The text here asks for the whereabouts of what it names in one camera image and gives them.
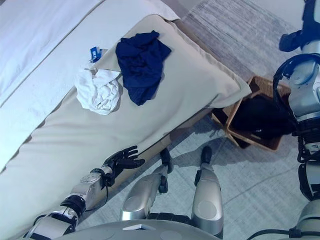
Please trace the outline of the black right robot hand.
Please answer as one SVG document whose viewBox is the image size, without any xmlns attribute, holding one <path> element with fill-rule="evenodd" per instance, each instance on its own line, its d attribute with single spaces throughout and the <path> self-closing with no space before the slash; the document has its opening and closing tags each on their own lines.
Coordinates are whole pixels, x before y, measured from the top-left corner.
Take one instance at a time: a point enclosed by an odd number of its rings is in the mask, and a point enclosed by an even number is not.
<svg viewBox="0 0 320 240">
<path fill-rule="evenodd" d="M 320 1 L 305 0 L 302 15 L 302 29 L 290 34 L 283 34 L 279 41 L 279 50 L 291 52 L 297 48 L 320 40 Z"/>
</svg>

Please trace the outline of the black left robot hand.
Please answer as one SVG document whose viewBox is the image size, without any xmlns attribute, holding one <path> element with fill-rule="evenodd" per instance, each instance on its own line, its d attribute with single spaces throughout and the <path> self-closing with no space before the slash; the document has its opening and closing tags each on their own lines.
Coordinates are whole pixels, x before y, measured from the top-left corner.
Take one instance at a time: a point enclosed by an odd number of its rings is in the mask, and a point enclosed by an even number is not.
<svg viewBox="0 0 320 240">
<path fill-rule="evenodd" d="M 138 158 L 138 146 L 134 145 L 114 153 L 106 160 L 106 165 L 112 169 L 117 177 L 125 169 L 136 169 L 141 167 L 145 160 Z"/>
</svg>

